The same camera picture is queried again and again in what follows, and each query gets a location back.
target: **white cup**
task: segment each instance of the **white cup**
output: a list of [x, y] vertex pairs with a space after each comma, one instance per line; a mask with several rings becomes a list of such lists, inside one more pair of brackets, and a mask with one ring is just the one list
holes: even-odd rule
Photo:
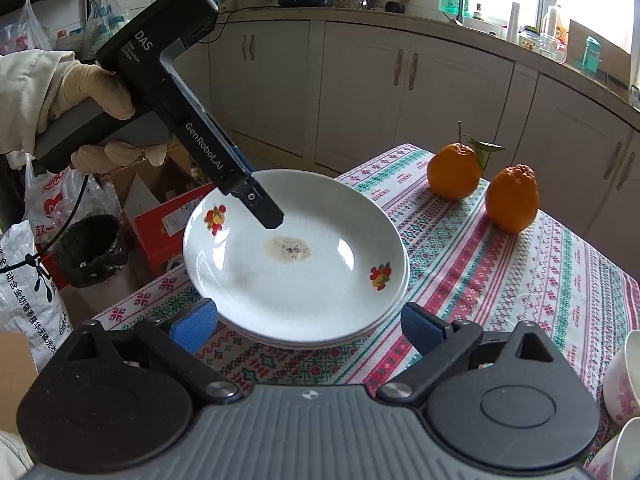
[[595, 480], [635, 480], [640, 474], [640, 417], [632, 418], [607, 442], [587, 471]]
[[609, 415], [619, 426], [640, 416], [640, 330], [626, 335], [611, 360], [604, 374], [602, 395]]

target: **patterned tablecloth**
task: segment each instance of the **patterned tablecloth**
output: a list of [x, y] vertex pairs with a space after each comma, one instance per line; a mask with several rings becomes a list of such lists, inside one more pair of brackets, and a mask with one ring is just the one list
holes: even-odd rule
[[[405, 301], [488, 330], [510, 331], [524, 319], [539, 323], [604, 406], [604, 370], [627, 332], [638, 327], [636, 281], [543, 212], [518, 236], [495, 228], [484, 211], [484, 181], [466, 200], [437, 197], [426, 177], [431, 157], [405, 144], [338, 178], [396, 224], [411, 259]], [[122, 330], [151, 314], [170, 317], [198, 299], [178, 267], [97, 319]], [[257, 344], [221, 323], [197, 356], [242, 387], [277, 380], [364, 383], [372, 391], [420, 358], [402, 336], [399, 315], [355, 343], [305, 352]], [[617, 430], [603, 407], [594, 449]]]

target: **screw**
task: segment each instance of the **screw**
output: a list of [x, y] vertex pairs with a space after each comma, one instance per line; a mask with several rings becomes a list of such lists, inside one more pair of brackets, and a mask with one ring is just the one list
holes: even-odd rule
[[215, 381], [207, 384], [206, 392], [217, 399], [233, 397], [238, 392], [238, 387], [228, 381]]
[[380, 390], [391, 399], [406, 399], [414, 392], [411, 386], [402, 383], [387, 383]]

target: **hand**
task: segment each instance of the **hand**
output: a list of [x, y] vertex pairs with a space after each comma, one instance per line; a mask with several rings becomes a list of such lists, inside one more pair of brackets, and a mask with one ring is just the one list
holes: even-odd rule
[[[127, 120], [135, 113], [131, 97], [120, 80], [97, 65], [73, 62], [65, 73], [60, 89], [49, 109], [49, 121], [55, 120], [91, 97], [109, 115]], [[135, 148], [126, 142], [109, 142], [102, 146], [81, 146], [71, 155], [71, 163], [82, 174], [109, 173], [128, 166], [145, 155], [153, 166], [160, 166], [166, 156], [166, 145]]]

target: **stacked plates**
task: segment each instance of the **stacked plates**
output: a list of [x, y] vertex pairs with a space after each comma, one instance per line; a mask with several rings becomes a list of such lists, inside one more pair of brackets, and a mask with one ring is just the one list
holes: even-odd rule
[[316, 349], [354, 341], [396, 313], [409, 261], [376, 204], [315, 173], [254, 177], [284, 211], [280, 227], [265, 229], [216, 189], [184, 233], [190, 279], [226, 325], [270, 346]]

